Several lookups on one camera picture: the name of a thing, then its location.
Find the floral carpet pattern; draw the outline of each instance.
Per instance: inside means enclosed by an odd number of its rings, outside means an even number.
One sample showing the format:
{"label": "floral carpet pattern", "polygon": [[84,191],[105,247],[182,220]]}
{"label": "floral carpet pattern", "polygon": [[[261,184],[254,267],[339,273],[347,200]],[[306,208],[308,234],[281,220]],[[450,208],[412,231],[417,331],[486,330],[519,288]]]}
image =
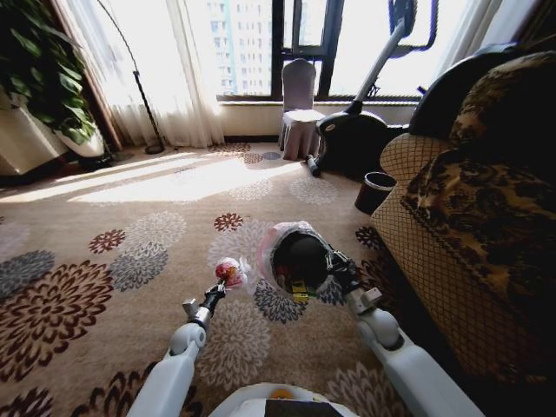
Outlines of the floral carpet pattern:
{"label": "floral carpet pattern", "polygon": [[109,169],[70,164],[0,189],[0,416],[126,415],[185,321],[182,301],[202,298],[224,256],[245,258],[252,287],[220,301],[183,416],[264,381],[361,416],[407,414],[337,284],[299,303],[256,269],[268,228],[305,220],[356,261],[366,287],[387,282],[393,259],[354,207],[359,183],[314,179],[275,143],[132,152]]}

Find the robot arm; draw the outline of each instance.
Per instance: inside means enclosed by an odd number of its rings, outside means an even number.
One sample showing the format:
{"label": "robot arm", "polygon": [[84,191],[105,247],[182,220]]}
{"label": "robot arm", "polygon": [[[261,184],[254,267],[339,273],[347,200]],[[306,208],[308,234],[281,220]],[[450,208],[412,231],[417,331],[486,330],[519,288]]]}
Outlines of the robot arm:
{"label": "robot arm", "polygon": [[342,287],[361,338],[381,361],[388,379],[413,415],[484,415],[433,357],[409,339],[398,321],[375,306],[381,292],[378,288],[365,291],[359,287],[351,259],[334,251],[327,263]]}
{"label": "robot arm", "polygon": [[210,319],[218,301],[226,295],[223,282],[205,293],[205,301],[183,302],[188,323],[172,335],[170,348],[150,372],[128,417],[178,416],[195,372],[195,359],[207,341]]}

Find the small plastic bag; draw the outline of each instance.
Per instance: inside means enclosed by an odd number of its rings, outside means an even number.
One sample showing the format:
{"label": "small plastic bag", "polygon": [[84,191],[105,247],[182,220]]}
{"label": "small plastic bag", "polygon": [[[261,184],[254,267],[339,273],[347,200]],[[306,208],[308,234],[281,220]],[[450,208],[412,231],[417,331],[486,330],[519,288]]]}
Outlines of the small plastic bag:
{"label": "small plastic bag", "polygon": [[248,277],[251,270],[252,268],[245,257],[240,257],[239,261],[225,257],[218,260],[215,274],[219,280],[224,280],[226,289],[244,288],[252,295],[255,293],[257,282]]}

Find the black trash bin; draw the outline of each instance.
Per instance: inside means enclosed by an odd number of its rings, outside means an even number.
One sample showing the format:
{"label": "black trash bin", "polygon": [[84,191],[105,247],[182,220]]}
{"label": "black trash bin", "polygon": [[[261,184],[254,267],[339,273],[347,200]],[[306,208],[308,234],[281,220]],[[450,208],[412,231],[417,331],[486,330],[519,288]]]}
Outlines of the black trash bin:
{"label": "black trash bin", "polygon": [[396,180],[384,172],[369,172],[355,200],[355,207],[363,213],[371,215],[381,205],[390,191],[396,185]]}

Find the baseboard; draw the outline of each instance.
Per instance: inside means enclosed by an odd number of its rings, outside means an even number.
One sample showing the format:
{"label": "baseboard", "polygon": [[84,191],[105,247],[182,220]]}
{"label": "baseboard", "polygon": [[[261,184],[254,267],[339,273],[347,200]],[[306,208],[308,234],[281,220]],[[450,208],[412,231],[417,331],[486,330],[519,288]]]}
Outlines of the baseboard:
{"label": "baseboard", "polygon": [[278,142],[278,135],[241,135],[224,136],[226,143],[255,143],[255,142]]}

